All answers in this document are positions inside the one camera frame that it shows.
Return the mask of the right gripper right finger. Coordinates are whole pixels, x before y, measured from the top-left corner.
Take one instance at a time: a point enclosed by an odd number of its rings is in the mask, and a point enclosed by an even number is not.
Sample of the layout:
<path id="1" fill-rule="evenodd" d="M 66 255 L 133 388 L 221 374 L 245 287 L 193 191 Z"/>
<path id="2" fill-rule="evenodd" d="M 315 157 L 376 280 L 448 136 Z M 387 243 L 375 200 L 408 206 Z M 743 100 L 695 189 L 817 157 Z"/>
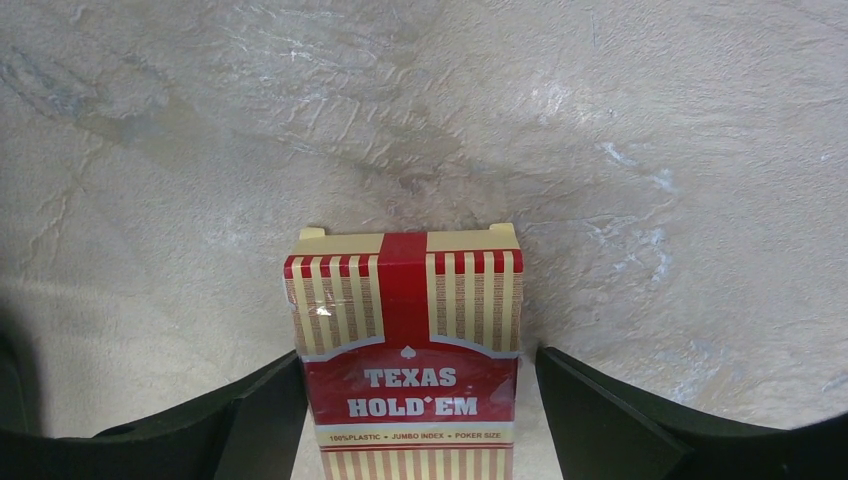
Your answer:
<path id="1" fill-rule="evenodd" d="M 784 430 L 707 414 L 553 347 L 535 371 L 566 479 L 844 479 L 847 416 Z"/>

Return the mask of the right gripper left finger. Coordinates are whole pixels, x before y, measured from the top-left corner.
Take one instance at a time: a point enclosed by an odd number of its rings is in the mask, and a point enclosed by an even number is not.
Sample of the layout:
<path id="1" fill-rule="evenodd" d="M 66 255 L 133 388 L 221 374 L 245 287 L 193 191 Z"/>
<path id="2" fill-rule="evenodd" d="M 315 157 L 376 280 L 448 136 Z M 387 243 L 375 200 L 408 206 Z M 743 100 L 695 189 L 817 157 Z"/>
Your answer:
<path id="1" fill-rule="evenodd" d="M 308 401 L 296 352 L 90 438 L 2 430 L 4 479 L 289 479 Z"/>

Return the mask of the red Texas Hold'em card deck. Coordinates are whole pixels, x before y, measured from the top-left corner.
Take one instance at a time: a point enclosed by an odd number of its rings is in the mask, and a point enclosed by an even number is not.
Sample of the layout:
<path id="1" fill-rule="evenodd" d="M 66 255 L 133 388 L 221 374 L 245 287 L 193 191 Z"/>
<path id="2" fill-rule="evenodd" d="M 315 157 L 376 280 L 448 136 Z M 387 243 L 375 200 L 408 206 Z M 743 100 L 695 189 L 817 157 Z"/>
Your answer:
<path id="1" fill-rule="evenodd" d="M 523 272 L 509 223 L 302 230 L 283 278 L 327 478 L 512 477 Z"/>

